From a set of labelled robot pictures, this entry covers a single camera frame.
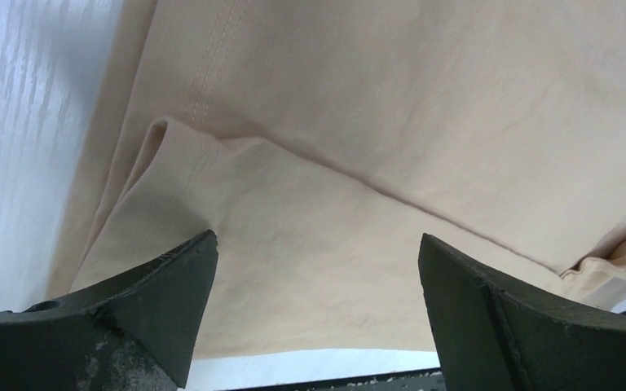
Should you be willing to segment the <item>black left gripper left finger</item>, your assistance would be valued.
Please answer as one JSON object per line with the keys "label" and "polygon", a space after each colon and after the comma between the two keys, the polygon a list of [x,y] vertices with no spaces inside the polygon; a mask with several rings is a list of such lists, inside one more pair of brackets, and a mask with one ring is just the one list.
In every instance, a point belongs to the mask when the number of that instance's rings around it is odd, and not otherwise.
{"label": "black left gripper left finger", "polygon": [[184,387],[218,264],[205,231],[22,312],[0,312],[0,390]]}

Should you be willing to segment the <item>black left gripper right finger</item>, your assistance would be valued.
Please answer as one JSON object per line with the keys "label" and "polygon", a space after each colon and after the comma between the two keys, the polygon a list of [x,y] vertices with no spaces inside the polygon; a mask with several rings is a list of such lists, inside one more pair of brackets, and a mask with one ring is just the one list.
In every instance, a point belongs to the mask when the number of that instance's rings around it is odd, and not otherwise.
{"label": "black left gripper right finger", "polygon": [[626,390],[626,314],[567,300],[423,235],[418,270],[450,390]]}

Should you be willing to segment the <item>beige t shirt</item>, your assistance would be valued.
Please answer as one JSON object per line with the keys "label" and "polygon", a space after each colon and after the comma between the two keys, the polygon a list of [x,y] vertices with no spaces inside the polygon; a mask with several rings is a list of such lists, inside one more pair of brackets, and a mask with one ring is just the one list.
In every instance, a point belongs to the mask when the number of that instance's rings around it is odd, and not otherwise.
{"label": "beige t shirt", "polygon": [[195,356],[432,350],[421,237],[626,297],[626,1],[126,1],[47,293],[203,231]]}

